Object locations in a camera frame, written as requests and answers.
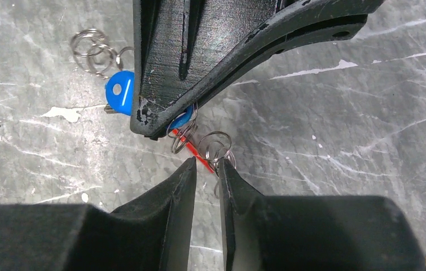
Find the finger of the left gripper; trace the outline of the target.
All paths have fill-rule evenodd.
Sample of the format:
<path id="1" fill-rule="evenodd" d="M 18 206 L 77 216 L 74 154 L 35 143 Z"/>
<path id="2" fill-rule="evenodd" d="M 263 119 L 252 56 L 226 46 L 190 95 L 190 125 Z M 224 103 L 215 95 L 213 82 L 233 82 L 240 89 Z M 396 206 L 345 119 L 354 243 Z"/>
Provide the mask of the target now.
<path id="1" fill-rule="evenodd" d="M 161 132 L 195 101 L 191 89 L 278 6 L 278 1 L 134 1 L 131 131 L 150 138 Z"/>
<path id="2" fill-rule="evenodd" d="M 278 2 L 277 12 L 241 40 L 191 89 L 191 96 L 195 100 L 191 104 L 204 105 L 243 74 L 275 54 L 314 43 L 352 38 L 365 25 L 369 14 L 381 6 L 381 1 Z M 163 137 L 166 127 L 153 139 Z"/>

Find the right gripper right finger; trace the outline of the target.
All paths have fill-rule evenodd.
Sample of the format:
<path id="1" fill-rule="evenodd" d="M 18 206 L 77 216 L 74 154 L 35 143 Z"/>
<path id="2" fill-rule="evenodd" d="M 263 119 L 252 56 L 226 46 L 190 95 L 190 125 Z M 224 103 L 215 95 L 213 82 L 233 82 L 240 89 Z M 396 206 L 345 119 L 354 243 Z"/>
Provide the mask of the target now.
<path id="1" fill-rule="evenodd" d="M 264 195 L 218 163 L 225 270 L 426 270 L 402 210 L 377 195 Z"/>

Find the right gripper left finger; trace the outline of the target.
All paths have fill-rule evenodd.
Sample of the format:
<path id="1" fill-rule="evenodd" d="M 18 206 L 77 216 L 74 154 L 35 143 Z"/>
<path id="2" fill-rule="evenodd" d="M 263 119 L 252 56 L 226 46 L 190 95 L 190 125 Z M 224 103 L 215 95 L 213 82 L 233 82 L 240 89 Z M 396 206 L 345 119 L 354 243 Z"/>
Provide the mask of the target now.
<path id="1" fill-rule="evenodd" d="M 186 270 L 197 169 L 112 212 L 91 204 L 0 204 L 0 270 Z"/>

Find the blue tagged key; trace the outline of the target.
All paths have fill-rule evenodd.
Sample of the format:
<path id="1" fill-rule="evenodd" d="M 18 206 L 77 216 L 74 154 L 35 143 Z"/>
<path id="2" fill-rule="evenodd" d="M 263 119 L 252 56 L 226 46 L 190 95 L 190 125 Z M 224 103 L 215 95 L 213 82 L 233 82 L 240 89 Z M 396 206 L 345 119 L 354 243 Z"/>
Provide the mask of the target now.
<path id="1" fill-rule="evenodd" d="M 108 105 L 114 112 L 131 116 L 133 109 L 135 74 L 131 71 L 120 71 L 115 73 L 105 85 L 105 93 Z M 195 106 L 186 108 L 184 113 L 177 116 L 168 126 L 167 132 L 179 129 L 187 124 L 194 112 Z"/>

